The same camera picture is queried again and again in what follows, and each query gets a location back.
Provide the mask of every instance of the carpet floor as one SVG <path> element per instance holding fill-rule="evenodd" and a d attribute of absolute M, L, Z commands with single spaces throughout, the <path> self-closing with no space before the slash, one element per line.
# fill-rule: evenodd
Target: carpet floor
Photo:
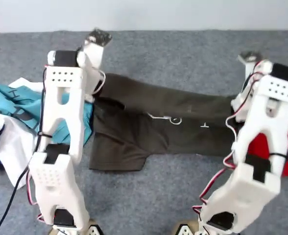
<path fill-rule="evenodd" d="M 23 76 L 41 81 L 47 53 L 76 49 L 86 32 L 0 34 L 0 83 Z M 288 65 L 288 31 L 123 31 L 112 32 L 102 69 L 147 83 L 205 94 L 235 94 L 244 81 L 237 55 L 260 50 Z M 178 220 L 196 218 L 191 206 L 208 180 L 222 167 L 221 158 L 199 155 L 151 156 L 144 169 L 105 173 L 88 169 L 93 138 L 75 174 L 90 216 L 105 235 L 168 235 Z M 226 176 L 215 185 L 221 185 Z M 0 176 L 0 218 L 12 192 Z M 288 177 L 282 192 L 242 234 L 288 234 Z M 18 190 L 1 235 L 44 235 L 38 208 L 28 205 L 25 187 Z"/>

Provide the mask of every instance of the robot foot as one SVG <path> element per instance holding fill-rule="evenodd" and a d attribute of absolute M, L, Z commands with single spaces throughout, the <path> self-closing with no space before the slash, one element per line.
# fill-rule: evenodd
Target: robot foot
<path fill-rule="evenodd" d="M 191 219 L 177 223 L 171 235 L 194 235 L 196 232 L 198 232 L 197 219 Z"/>
<path fill-rule="evenodd" d="M 48 235 L 104 235 L 99 225 L 92 219 L 89 221 L 89 229 L 87 232 L 77 232 L 67 229 L 52 229 Z"/>

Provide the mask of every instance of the teal shirt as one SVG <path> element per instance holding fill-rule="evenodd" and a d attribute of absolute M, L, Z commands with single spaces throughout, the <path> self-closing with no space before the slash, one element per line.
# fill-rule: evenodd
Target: teal shirt
<path fill-rule="evenodd" d="M 22 121 L 34 132 L 38 132 L 41 114 L 41 93 L 37 93 L 28 87 L 21 86 L 11 88 L 0 84 L 0 114 L 8 115 Z M 62 104 L 68 102 L 69 94 L 62 95 Z M 90 119 L 93 106 L 84 104 L 84 144 L 92 134 Z M 65 120 L 62 120 L 52 135 L 54 143 L 70 144 L 70 134 Z"/>

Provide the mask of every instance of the white wall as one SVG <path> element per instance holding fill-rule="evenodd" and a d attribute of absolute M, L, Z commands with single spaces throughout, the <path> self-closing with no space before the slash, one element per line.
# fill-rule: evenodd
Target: white wall
<path fill-rule="evenodd" d="M 0 32 L 288 29 L 288 0 L 0 0 Z"/>

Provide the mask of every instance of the white wire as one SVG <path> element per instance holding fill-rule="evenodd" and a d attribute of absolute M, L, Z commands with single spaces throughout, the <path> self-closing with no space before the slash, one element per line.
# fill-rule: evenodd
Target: white wire
<path fill-rule="evenodd" d="M 100 89 L 104 86 L 105 81 L 106 81 L 106 74 L 105 74 L 102 70 L 97 69 L 97 71 L 100 72 L 100 74 L 102 74 L 104 78 L 103 78 L 102 84 L 101 84 L 101 85 L 98 87 L 98 89 L 97 89 L 96 91 L 94 91 L 92 94 L 98 93 L 98 92 L 100 91 Z"/>
<path fill-rule="evenodd" d="M 213 185 L 214 181 L 226 170 L 226 168 L 221 169 L 220 171 L 218 171 L 212 178 L 211 180 L 208 182 L 208 184 L 206 185 L 206 187 L 204 188 L 204 190 L 202 191 L 202 193 L 199 195 L 199 198 L 202 199 L 203 196 L 207 193 L 207 191 L 210 189 L 210 187 Z"/>
<path fill-rule="evenodd" d="M 42 222 L 42 223 L 45 223 L 45 221 L 43 220 L 43 215 L 42 214 L 39 214 L 36 219 L 38 221 Z"/>
<path fill-rule="evenodd" d="M 31 174 L 30 174 L 30 171 L 28 171 L 27 173 L 27 179 L 26 179 L 26 183 L 27 183 L 27 195 L 29 197 L 29 200 L 30 200 L 30 204 L 31 205 L 37 205 L 37 202 L 34 202 L 33 199 L 32 199 L 32 191 L 31 191 L 31 187 L 30 187 L 30 180 L 31 180 Z"/>
<path fill-rule="evenodd" d="M 231 168 L 231 169 L 234 169 L 235 168 L 235 165 L 234 164 L 230 164 L 230 163 L 227 163 L 227 161 L 233 156 L 233 153 L 234 153 L 234 150 L 231 151 L 231 153 L 225 157 L 223 159 L 223 164 L 228 167 L 228 168 Z"/>

